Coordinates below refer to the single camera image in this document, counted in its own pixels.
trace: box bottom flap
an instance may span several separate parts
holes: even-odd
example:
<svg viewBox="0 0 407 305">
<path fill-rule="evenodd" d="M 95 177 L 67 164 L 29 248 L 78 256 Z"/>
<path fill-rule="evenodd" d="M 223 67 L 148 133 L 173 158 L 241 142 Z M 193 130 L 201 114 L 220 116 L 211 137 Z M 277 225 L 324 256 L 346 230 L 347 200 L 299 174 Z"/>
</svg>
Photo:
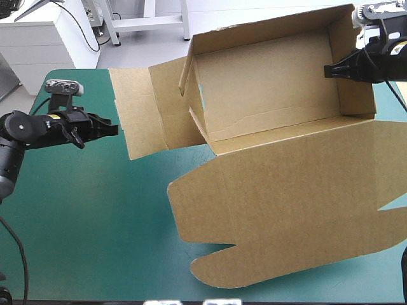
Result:
<svg viewBox="0 0 407 305">
<path fill-rule="evenodd" d="M 220 156 L 175 180 L 181 238 L 237 245 L 194 261 L 224 288 L 389 248 L 407 237 L 406 123 L 367 120 Z"/>
</svg>

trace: cardboard box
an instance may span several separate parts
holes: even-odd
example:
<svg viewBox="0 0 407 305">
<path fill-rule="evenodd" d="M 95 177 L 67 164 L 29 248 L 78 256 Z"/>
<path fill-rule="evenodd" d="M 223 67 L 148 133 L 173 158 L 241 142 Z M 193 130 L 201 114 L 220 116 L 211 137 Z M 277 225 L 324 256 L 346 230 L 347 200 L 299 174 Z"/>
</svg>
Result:
<svg viewBox="0 0 407 305">
<path fill-rule="evenodd" d="M 407 125 L 373 120 L 371 85 L 324 78 L 354 48 L 353 9 L 199 34 L 187 58 L 111 70 L 131 158 L 204 142 L 219 155 L 168 190 L 184 241 L 235 245 L 193 261 L 204 283 L 244 287 L 407 237 L 407 209 L 379 211 L 407 189 Z"/>
</svg>

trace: white table frame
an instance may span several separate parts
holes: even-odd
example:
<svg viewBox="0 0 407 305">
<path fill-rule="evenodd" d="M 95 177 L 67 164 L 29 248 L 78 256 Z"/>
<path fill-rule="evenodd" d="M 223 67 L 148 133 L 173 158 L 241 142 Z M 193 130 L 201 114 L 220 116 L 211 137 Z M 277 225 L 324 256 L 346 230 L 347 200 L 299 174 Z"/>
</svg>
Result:
<svg viewBox="0 0 407 305">
<path fill-rule="evenodd" d="M 190 19 L 187 0 L 180 0 L 181 15 L 156 17 L 155 0 L 144 0 L 144 17 L 115 20 L 109 0 L 99 0 L 103 18 L 109 31 L 112 43 L 120 46 L 118 33 L 166 29 L 169 27 L 184 27 L 184 39 L 191 39 Z"/>
</svg>

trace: cardboard flap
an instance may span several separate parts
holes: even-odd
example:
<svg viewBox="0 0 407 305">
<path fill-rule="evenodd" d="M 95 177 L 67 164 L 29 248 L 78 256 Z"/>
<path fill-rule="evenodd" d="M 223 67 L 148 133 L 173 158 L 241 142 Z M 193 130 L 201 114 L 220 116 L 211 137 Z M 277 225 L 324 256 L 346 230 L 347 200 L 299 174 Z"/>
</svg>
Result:
<svg viewBox="0 0 407 305">
<path fill-rule="evenodd" d="M 168 149 L 148 69 L 110 69 L 109 73 L 130 159 Z"/>
<path fill-rule="evenodd" d="M 349 15 L 333 22 L 329 26 L 329 40 L 333 62 L 338 62 L 355 50 L 356 37 L 360 29 L 354 29 Z M 340 99 L 340 111 L 343 115 L 376 113 L 373 87 L 369 83 L 336 79 Z"/>
<path fill-rule="evenodd" d="M 406 148 L 406 126 L 365 121 L 253 147 L 171 183 L 182 239 L 237 245 L 195 261 L 194 274 L 243 287 L 403 241 L 406 209 L 378 207 L 407 191 L 404 156 L 384 158 Z"/>
<path fill-rule="evenodd" d="M 190 115 L 188 96 L 179 94 L 177 82 L 185 61 L 183 57 L 149 68 L 169 149 L 206 143 Z"/>
<path fill-rule="evenodd" d="M 185 58 L 145 69 L 110 69 L 130 159 L 165 149 L 204 144 L 179 94 Z"/>
</svg>

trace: white cabinet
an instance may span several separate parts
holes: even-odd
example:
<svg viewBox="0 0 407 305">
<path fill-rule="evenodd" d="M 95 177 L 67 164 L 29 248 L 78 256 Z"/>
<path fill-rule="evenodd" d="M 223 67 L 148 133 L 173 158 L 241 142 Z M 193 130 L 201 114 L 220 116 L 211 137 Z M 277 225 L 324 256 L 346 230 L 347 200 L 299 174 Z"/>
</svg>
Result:
<svg viewBox="0 0 407 305">
<path fill-rule="evenodd" d="M 18 22 L 34 0 L 0 20 L 0 53 L 31 95 L 37 95 L 46 75 L 57 69 L 94 69 L 100 52 L 86 44 L 71 16 L 54 3 L 49 3 Z M 66 0 L 64 7 L 81 25 L 89 43 L 97 42 L 81 0 Z"/>
</svg>

